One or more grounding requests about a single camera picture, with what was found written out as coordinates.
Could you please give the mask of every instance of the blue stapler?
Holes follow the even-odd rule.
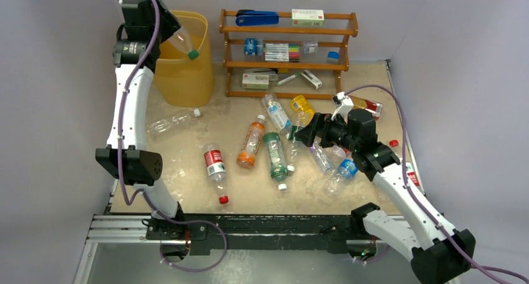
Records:
[[[237,26],[279,24],[279,15],[274,11],[254,11],[252,9],[241,9],[237,11],[235,24],[237,24]]]

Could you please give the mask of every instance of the wooden shelf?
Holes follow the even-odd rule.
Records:
[[[231,75],[233,74],[234,68],[254,68],[254,67],[266,67],[266,68],[287,68],[287,69],[308,69],[308,70],[329,70],[334,72],[336,92],[341,91],[341,71],[349,70],[349,54],[347,53],[347,44],[349,43],[349,37],[356,37],[358,35],[358,22],[356,20],[356,14],[354,12],[350,14],[328,14],[325,13],[325,20],[345,20],[347,26],[343,29],[331,29],[324,27],[282,27],[282,26],[228,26],[226,25],[227,17],[235,17],[236,11],[221,10],[219,31],[224,34],[224,59],[223,65],[228,69],[228,77],[226,78],[226,96],[227,97],[263,97],[266,92],[259,91],[233,91],[231,90]],[[278,12],[280,19],[290,19],[291,12]],[[230,39],[230,32],[249,32],[249,33],[285,33],[285,34],[326,34],[333,36],[342,36],[341,42],[318,42],[319,47],[335,47],[339,48],[340,60],[339,64],[319,64],[310,62],[246,62],[246,61],[232,61],[231,60],[231,45],[242,45],[245,43],[244,39]],[[264,40],[263,43],[267,42],[294,42],[299,43],[300,41],[271,41]],[[277,93],[279,98],[293,98],[296,97],[297,93]],[[307,99],[332,99],[331,94],[302,94]]]
[[[278,69],[285,67],[287,69],[300,69],[300,70],[332,70],[332,71],[345,71],[347,67],[342,64],[312,64],[310,62],[266,62],[266,61],[228,61],[224,65],[225,67],[267,67],[270,69]]]

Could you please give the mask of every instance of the yellow bin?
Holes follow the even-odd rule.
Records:
[[[199,56],[191,60],[171,45],[169,40],[161,46],[156,62],[154,84],[167,103],[181,107],[206,105],[213,92],[213,65],[211,63],[208,21],[201,14],[171,11],[187,30]]]

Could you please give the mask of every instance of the tabletop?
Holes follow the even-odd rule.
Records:
[[[167,189],[178,200],[184,212],[188,213],[257,213],[257,214],[350,214],[368,202],[376,203],[389,215],[399,215],[399,211],[387,196],[366,176],[358,172],[352,182],[336,197],[329,198],[323,193],[323,185],[329,175],[323,175],[309,152],[302,152],[296,165],[296,171],[287,179],[289,189],[280,192],[277,183],[269,175],[266,147],[261,146],[253,170],[245,170],[236,164],[237,155],[243,145],[248,127],[257,115],[266,115],[260,98],[225,97],[226,70],[219,64],[215,68],[215,87],[211,100],[200,108],[201,117],[179,127],[173,135],[163,141],[155,142],[148,138],[149,151],[158,152],[163,158],[162,180]],[[332,72],[313,72],[323,86],[321,92],[334,94],[334,76]],[[364,84],[379,84],[388,89],[391,83],[385,63],[351,64],[347,72],[342,73],[342,89]],[[241,87],[241,71],[232,79],[234,87]],[[283,84],[281,91],[314,92],[310,83],[298,77]],[[381,117],[377,121],[379,140],[388,144],[397,139],[402,145],[402,127],[395,102],[386,92],[367,88],[354,95],[384,104]],[[294,112],[289,99],[279,100],[292,119]],[[331,100],[309,100],[316,112],[329,113],[335,110]],[[146,122],[154,122],[166,116],[183,112],[185,109],[167,104],[155,85],[150,88]],[[268,116],[266,131],[276,131]],[[215,189],[208,181],[204,163],[205,145],[214,142],[219,145],[226,167],[228,196],[226,205],[218,202]],[[286,150],[286,138],[282,138]],[[126,206],[118,186],[112,204],[113,213],[147,213],[147,204],[137,198],[131,206]]]

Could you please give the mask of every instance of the red bottle cap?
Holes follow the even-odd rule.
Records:
[[[223,195],[222,197],[218,198],[218,202],[221,203],[222,205],[228,203],[228,196],[227,195]]]

